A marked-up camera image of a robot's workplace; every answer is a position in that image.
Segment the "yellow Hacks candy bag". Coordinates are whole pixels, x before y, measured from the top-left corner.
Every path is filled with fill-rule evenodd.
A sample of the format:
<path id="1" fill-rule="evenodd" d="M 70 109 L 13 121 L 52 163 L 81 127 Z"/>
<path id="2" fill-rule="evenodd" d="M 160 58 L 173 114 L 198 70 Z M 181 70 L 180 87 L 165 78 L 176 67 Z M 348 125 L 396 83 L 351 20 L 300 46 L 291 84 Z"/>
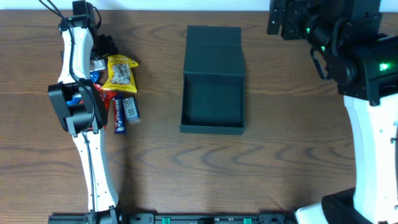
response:
<path id="1" fill-rule="evenodd" d="M 108 57 L 108 79 L 102 86 L 104 90 L 123 91 L 136 93 L 137 87 L 132 69 L 139 64 L 123 55 Z"/>

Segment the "red Hacks candy bag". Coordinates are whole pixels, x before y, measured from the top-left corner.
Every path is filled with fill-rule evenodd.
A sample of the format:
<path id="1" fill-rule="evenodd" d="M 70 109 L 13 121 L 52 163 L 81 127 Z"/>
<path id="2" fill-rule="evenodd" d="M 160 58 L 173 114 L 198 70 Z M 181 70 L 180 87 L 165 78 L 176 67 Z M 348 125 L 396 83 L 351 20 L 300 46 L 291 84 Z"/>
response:
<path id="1" fill-rule="evenodd" d="M 84 105 L 80 132 L 104 128 L 108 124 L 109 101 L 116 93 L 88 80 L 81 82 L 78 89 Z"/>

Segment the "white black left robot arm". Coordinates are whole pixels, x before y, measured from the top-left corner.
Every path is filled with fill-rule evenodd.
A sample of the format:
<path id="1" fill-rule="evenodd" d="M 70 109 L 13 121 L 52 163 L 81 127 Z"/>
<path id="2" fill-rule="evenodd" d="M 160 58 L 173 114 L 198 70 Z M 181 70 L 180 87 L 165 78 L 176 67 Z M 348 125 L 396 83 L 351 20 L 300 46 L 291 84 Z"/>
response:
<path id="1" fill-rule="evenodd" d="M 62 71 L 58 82 L 48 87 L 48 95 L 63 130 L 78 149 L 88 190 L 86 214 L 53 214 L 48 222 L 122 223 L 104 146 L 108 115 L 90 78 L 90 60 L 99 27 L 95 9 L 87 1 L 73 1 L 73 14 L 65 17 L 52 1 L 44 5 L 61 18 L 58 28 L 64 43 Z"/>

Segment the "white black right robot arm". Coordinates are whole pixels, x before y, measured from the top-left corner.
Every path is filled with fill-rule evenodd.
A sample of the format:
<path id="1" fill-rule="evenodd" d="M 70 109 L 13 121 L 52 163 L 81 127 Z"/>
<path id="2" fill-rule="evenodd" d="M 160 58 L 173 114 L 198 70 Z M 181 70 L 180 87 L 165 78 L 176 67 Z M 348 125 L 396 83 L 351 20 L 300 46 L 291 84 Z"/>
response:
<path id="1" fill-rule="evenodd" d="M 380 33 L 380 0 L 271 0 L 267 33 L 304 39 L 322 80 L 343 96 L 356 185 L 299 208 L 296 223 L 397 222 L 397 37 Z"/>

